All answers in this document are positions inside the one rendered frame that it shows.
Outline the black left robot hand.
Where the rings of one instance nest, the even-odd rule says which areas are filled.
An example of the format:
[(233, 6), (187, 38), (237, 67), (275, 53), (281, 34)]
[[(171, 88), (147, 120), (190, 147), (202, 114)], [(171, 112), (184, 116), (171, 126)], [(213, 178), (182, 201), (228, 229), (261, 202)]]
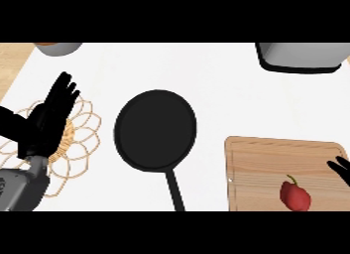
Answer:
[(58, 151), (67, 119), (80, 92), (73, 76), (63, 72), (41, 103), (24, 118), (0, 106), (0, 136), (18, 143), (18, 158), (42, 156), (49, 158)]

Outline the red bell pepper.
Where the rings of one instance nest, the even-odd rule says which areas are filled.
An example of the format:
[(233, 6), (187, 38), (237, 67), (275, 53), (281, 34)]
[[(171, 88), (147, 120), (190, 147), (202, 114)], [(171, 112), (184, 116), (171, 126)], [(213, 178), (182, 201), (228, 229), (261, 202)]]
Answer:
[(309, 211), (311, 195), (308, 191), (297, 185), (293, 176), (289, 176), (292, 182), (284, 182), (280, 189), (280, 200), (292, 211)]

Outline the wooden cutting board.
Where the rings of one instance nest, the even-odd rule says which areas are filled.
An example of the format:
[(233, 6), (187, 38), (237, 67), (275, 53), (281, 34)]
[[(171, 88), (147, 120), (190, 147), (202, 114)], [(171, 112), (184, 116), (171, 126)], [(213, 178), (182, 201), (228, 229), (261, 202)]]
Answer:
[(311, 195), (311, 211), (350, 210), (350, 188), (327, 165), (348, 158), (340, 144), (235, 136), (225, 151), (230, 211), (287, 211), (280, 188), (289, 176)]

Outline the black frying pan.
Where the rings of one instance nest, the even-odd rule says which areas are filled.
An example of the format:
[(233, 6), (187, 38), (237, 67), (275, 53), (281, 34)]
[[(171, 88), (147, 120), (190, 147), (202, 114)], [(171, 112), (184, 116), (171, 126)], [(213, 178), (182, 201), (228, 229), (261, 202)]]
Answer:
[(114, 145), (128, 165), (142, 172), (165, 173), (176, 211), (185, 210), (175, 168), (197, 138), (197, 118), (188, 101), (168, 90), (137, 95), (116, 118)]

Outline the woven wicker placemat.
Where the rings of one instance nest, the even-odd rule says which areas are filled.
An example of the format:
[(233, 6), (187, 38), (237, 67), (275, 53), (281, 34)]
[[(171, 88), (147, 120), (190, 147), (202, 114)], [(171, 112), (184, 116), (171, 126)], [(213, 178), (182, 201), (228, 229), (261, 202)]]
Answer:
[[(101, 117), (94, 112), (92, 102), (80, 97), (67, 119), (60, 148), (49, 157), (48, 176), (51, 184), (45, 197), (57, 197), (69, 181), (88, 172), (91, 155), (101, 143), (100, 127)], [(17, 143), (0, 136), (0, 169), (27, 170), (30, 168), (30, 162), (18, 159), (17, 155)]]

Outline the grey round pot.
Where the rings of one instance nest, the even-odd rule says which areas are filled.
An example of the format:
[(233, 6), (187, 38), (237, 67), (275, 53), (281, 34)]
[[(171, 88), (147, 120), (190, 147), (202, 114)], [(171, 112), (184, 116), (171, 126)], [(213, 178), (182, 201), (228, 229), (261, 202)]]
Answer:
[(82, 46), (82, 43), (36, 43), (41, 52), (49, 57), (63, 57), (72, 54)]

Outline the grey appliance with black base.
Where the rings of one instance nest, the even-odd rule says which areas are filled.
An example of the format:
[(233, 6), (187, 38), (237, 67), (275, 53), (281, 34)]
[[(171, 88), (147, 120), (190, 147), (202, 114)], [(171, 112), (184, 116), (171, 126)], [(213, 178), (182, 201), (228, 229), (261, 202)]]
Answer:
[(333, 73), (350, 56), (350, 43), (256, 43), (262, 68), (300, 74)]

